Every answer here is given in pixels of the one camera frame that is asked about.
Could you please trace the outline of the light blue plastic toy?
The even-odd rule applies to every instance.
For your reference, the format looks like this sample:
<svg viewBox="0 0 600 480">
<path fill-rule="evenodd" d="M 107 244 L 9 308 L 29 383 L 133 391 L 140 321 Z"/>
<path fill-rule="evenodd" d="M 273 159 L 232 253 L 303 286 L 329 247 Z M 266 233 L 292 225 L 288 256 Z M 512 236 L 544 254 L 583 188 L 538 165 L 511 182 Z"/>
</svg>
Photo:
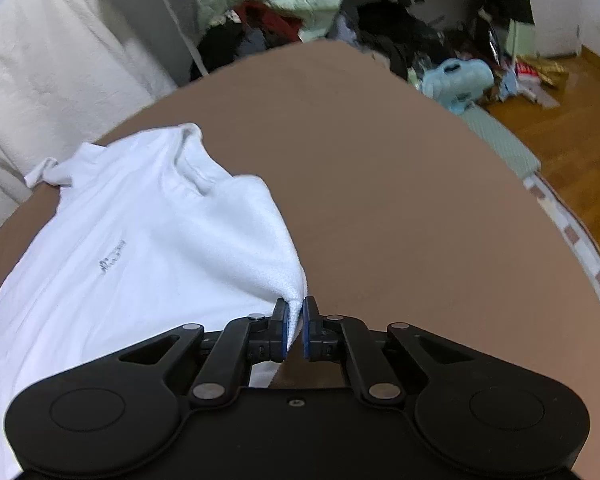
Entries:
<svg viewBox="0 0 600 480">
<path fill-rule="evenodd" d="M 489 65 L 481 60 L 449 58 L 422 75 L 419 90 L 455 115 L 483 96 L 494 85 Z"/>
</svg>

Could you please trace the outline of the green striped mat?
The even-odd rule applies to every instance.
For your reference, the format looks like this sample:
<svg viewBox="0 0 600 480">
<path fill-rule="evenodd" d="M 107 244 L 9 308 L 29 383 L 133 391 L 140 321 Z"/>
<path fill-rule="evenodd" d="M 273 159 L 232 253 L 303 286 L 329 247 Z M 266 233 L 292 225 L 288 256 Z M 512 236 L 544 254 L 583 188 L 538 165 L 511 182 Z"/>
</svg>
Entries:
<svg viewBox="0 0 600 480">
<path fill-rule="evenodd" d="M 479 139 L 490 146 L 520 180 L 524 180 L 541 168 L 541 163 L 535 154 L 482 107 L 468 107 L 460 114 L 460 118 Z"/>
</svg>

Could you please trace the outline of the white t-shirt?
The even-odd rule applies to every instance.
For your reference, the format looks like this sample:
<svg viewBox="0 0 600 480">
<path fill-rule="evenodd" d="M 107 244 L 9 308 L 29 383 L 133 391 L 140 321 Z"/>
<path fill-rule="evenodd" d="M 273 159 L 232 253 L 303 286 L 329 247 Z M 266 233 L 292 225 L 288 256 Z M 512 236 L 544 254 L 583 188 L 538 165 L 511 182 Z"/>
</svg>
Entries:
<svg viewBox="0 0 600 480">
<path fill-rule="evenodd" d="M 207 330 L 308 292 L 265 183 L 215 162 L 194 124 L 85 143 L 42 162 L 53 218 L 0 287 L 0 479 L 20 466 L 4 418 L 23 389 L 186 323 Z"/>
</svg>

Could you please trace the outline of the dark clothes pile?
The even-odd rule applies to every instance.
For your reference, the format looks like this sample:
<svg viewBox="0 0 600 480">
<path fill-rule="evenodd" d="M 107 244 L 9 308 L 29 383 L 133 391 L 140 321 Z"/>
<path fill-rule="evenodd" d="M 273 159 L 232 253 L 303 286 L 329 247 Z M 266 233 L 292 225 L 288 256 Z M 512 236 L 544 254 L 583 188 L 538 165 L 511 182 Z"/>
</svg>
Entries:
<svg viewBox="0 0 600 480">
<path fill-rule="evenodd" d="M 501 62 L 510 25 L 534 23 L 531 0 L 342 0 L 323 37 L 383 56 L 406 78 L 449 58 Z M 199 78 L 249 55 L 302 41 L 302 21 L 247 0 L 215 18 L 198 44 L 190 76 Z"/>
</svg>

